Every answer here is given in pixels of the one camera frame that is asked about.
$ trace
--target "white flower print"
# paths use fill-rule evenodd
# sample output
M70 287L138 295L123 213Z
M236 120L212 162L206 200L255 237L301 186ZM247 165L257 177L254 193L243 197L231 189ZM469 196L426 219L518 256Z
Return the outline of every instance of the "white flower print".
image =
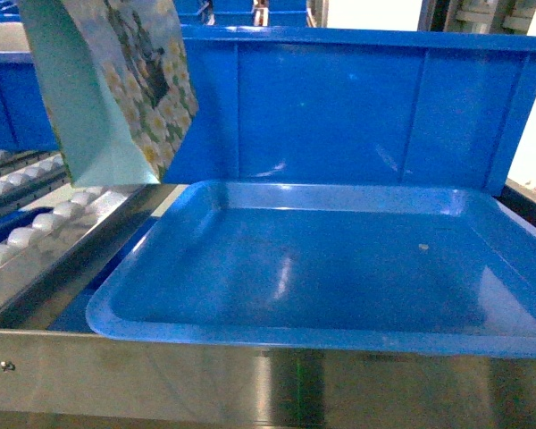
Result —
M188 127L190 127L190 116L186 110L182 111L182 114L178 115L175 120L182 128L183 132L187 132Z
M171 40L169 41L169 50L171 51L171 54L173 54L173 56L180 56L181 53L184 54L184 49L177 42L176 38L171 38Z
M198 112L198 102L194 94L190 94L187 97L188 114L195 116Z
M179 103L180 93L177 87L171 87L171 90L173 92L176 91L177 96L169 93L165 98L163 98L163 100L161 100L161 103L159 103L157 108L167 123L176 125L176 115L178 114L178 109L176 106Z
M141 131L141 115L135 103L125 102L121 105L121 111L131 132Z
M147 123L151 132L159 139L165 141L169 131L167 130L167 121L156 110L149 110L147 113Z
M159 146L144 132L139 138L138 147L143 152L143 156L151 165L154 173L158 174L159 167L164 167L163 155Z
M171 60L165 60L163 62L164 78L167 80L169 87L174 86L172 78L175 75L175 67Z
M105 63L103 65L104 76L109 89L113 92L116 88L121 88L121 76L115 70L112 63Z
M175 155L175 151L172 150L172 146L169 142L164 142L162 144L161 155L163 155L163 164L165 165L165 167L171 165L171 161Z
M127 94L135 101L143 101L143 94L141 93L141 87L139 86L135 76L130 71L127 71L125 75L125 89Z

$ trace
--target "blue plastic tray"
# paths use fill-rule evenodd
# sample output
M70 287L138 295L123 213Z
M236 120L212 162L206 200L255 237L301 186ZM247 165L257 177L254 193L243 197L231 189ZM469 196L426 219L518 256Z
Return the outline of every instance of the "blue plastic tray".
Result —
M207 181L142 242L94 331L536 358L536 230L477 191Z

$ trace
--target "tray rim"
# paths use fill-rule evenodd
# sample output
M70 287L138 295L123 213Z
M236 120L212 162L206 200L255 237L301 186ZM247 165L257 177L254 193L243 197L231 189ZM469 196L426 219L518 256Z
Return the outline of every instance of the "tray rim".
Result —
M488 209L499 211L512 223L528 234L526 239L536 240L536 228L527 223L493 197L474 189L456 187L427 187L415 185L325 185L305 183L279 183L264 181L200 181L188 186L167 212L178 213L185 209L202 189L223 184L273 186L289 185L301 187L346 187L355 188L412 188L458 190L476 198ZM127 256L121 270L134 267L134 256ZM225 345L246 347L275 347L301 349L345 349L373 352L418 353L431 356L478 355L493 358L536 358L536 337L468 335L433 332L388 332L360 331L347 329L315 329L256 327L245 325L210 324L167 324L137 322L118 317L112 310L111 301L120 288L112 284L115 272L94 294L86 310L91 329L105 337L124 341L151 341L197 345Z

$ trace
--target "paper bag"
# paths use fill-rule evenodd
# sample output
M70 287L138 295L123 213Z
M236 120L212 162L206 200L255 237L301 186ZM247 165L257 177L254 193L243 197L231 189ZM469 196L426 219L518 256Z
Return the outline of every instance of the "paper bag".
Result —
M19 7L72 183L159 183L197 113L172 1Z

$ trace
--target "metal rail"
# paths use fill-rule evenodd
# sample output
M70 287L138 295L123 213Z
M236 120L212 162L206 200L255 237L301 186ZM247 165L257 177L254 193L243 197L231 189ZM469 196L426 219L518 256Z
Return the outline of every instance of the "metal rail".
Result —
M0 177L5 176L9 172L20 170L25 166L34 164L37 161L41 161L52 155L55 155L55 153L31 151L13 154L5 160L0 160Z
M16 186L0 195L0 218L43 197L69 181L65 167L56 167L51 172Z
M171 191L109 190L83 216L1 266L0 328L47 328Z

